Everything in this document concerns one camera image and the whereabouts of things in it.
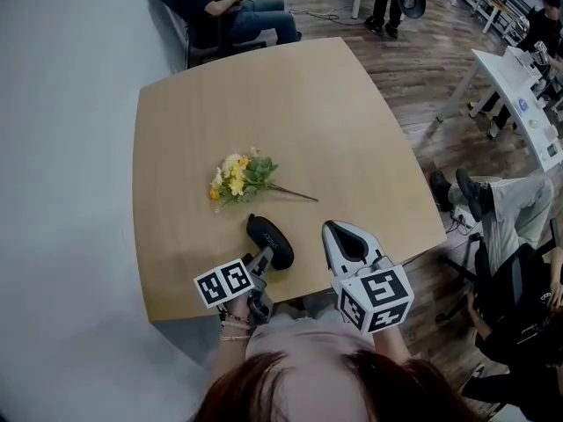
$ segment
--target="sneaker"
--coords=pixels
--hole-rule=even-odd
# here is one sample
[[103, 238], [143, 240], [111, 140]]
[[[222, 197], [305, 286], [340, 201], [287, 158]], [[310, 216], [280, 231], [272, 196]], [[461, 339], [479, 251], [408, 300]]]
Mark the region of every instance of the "sneaker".
[[428, 178], [430, 191], [443, 212], [451, 211], [454, 206], [448, 200], [451, 183], [444, 177], [442, 171], [433, 171]]
[[473, 369], [472, 374], [469, 376], [467, 380], [465, 380], [464, 385], [461, 387], [460, 392], [464, 390], [465, 385], [471, 380], [471, 378], [479, 379], [483, 378], [485, 375], [485, 364], [479, 363], [476, 368]]
[[493, 192], [487, 183], [478, 183], [469, 178], [465, 169], [456, 170], [456, 180], [459, 190], [467, 199], [467, 206], [472, 212], [475, 222], [481, 222], [483, 214], [494, 209]]
[[496, 124], [496, 120], [493, 119], [491, 125], [489, 125], [489, 129], [486, 131], [486, 137], [488, 137], [491, 141], [494, 141], [500, 132], [501, 129]]
[[[470, 112], [470, 117], [471, 117], [471, 111], [473, 111], [473, 108], [477, 106], [477, 102], [469, 102], [467, 104], [467, 107], [469, 108], [469, 112]], [[483, 111], [483, 108], [481, 108], [478, 112], [478, 114], [482, 114], [482, 115], [486, 115], [487, 111]]]
[[377, 36], [383, 36], [384, 34], [383, 26], [376, 25], [376, 18], [374, 16], [369, 16], [368, 18], [366, 18], [365, 22], [363, 22], [363, 26], [365, 26], [368, 30], [370, 30]]
[[389, 25], [389, 23], [385, 24], [385, 31], [389, 34], [393, 39], [398, 38], [398, 29], [394, 26]]

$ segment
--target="gray wall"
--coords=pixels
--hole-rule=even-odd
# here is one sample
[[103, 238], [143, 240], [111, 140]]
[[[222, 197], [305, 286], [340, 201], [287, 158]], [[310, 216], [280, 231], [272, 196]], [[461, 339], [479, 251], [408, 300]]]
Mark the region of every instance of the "gray wall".
[[205, 376], [147, 322], [131, 166], [139, 89], [181, 68], [149, 0], [0, 0], [0, 409], [186, 420]]

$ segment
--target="wooden floor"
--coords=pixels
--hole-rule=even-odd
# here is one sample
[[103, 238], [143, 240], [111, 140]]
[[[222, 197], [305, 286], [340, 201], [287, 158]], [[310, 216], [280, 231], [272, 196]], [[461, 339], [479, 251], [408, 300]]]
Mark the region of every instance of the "wooden floor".
[[[296, 14], [297, 29], [303, 38], [316, 39], [340, 36], [354, 51], [383, 94], [411, 143], [420, 167], [425, 173], [441, 169], [453, 178], [455, 169], [466, 168], [475, 175], [515, 178], [527, 175], [533, 163], [521, 137], [505, 129], [497, 142], [487, 140], [488, 120], [473, 120], [465, 107], [442, 124], [435, 116], [472, 64], [472, 48], [501, 53], [504, 46], [494, 29], [482, 34], [484, 22], [472, 18], [464, 3], [450, 6], [450, 0], [428, 0], [421, 19], [406, 19], [399, 27], [399, 39], [383, 39], [368, 32], [362, 21], [371, 13], [374, 0], [362, 0], [360, 18], [350, 18], [353, 0], [285, 0], [286, 9], [328, 12], [336, 11], [340, 22], [352, 26]], [[464, 102], [476, 100], [487, 87], [478, 76]], [[561, 215], [561, 168], [549, 175], [556, 185], [557, 199], [553, 213]], [[449, 215], [443, 215], [449, 227]], [[472, 343], [464, 315], [449, 323], [436, 325], [435, 315], [449, 309], [463, 294], [466, 283], [456, 273], [437, 265], [441, 252], [463, 260], [467, 236], [458, 231], [448, 241], [409, 265], [409, 280], [416, 299], [402, 331], [413, 354], [432, 360], [449, 378], [461, 386], [472, 369], [481, 361], [487, 373], [501, 373], [504, 368], [486, 360]], [[481, 411], [487, 407], [479, 405]]]

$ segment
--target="chair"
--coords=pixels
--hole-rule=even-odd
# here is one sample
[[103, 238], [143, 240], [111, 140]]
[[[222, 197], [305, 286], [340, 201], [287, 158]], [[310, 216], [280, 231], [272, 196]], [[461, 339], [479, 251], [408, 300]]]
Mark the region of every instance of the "chair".
[[[523, 304], [523, 274], [521, 265], [529, 265], [531, 261], [543, 261], [542, 257], [555, 247], [560, 246], [559, 227], [555, 219], [550, 220], [552, 238], [536, 250], [529, 244], [523, 244], [502, 265], [494, 276], [489, 269], [488, 253], [485, 240], [480, 234], [471, 235], [470, 244], [479, 241], [479, 249], [475, 253], [475, 273], [462, 267], [444, 255], [438, 262], [447, 264], [459, 272], [467, 280], [475, 283], [477, 298], [475, 305], [483, 312], [484, 319], [491, 325], [506, 315], [518, 311]], [[467, 304], [464, 296], [447, 314], [439, 314], [437, 323], [450, 320]]]
[[[174, 12], [173, 0], [160, 0], [165, 4], [166, 8], [171, 13], [171, 17], [179, 18], [179, 16]], [[230, 8], [225, 14], [231, 14], [237, 11], [237, 8]], [[267, 46], [264, 40], [253, 40], [250, 42], [245, 42], [242, 44], [232, 44], [229, 41], [226, 30], [223, 28], [223, 15], [219, 16], [218, 23], [218, 42], [213, 45], [206, 42], [201, 37], [198, 37], [198, 33], [191, 27], [185, 20], [186, 24], [186, 68], [190, 69], [194, 65], [197, 66], [205, 60], [213, 58], [223, 58], [225, 56], [235, 55], [237, 53], [242, 53], [248, 50], [254, 50], [255, 48], [264, 48]]]

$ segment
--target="bracelet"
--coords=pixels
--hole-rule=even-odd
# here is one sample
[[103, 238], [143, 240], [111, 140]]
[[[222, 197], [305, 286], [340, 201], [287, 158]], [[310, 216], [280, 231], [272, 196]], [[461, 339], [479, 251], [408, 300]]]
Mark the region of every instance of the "bracelet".
[[250, 339], [250, 336], [219, 336], [219, 339], [222, 341], [245, 341]]
[[222, 311], [221, 311], [221, 314], [223, 314], [224, 316], [228, 316], [228, 317], [230, 317], [231, 319], [238, 320], [239, 322], [244, 322], [245, 324], [249, 324], [249, 323], [250, 323], [250, 321], [249, 321], [248, 319], [244, 319], [244, 318], [242, 318], [242, 317], [235, 316], [234, 314], [231, 314], [231, 313], [230, 313], [229, 311], [227, 311], [227, 310], [222, 310]]
[[242, 330], [250, 330], [252, 328], [249, 325], [239, 324], [237, 322], [229, 322], [229, 321], [222, 321], [221, 325], [223, 327], [234, 327], [234, 328], [240, 328]]

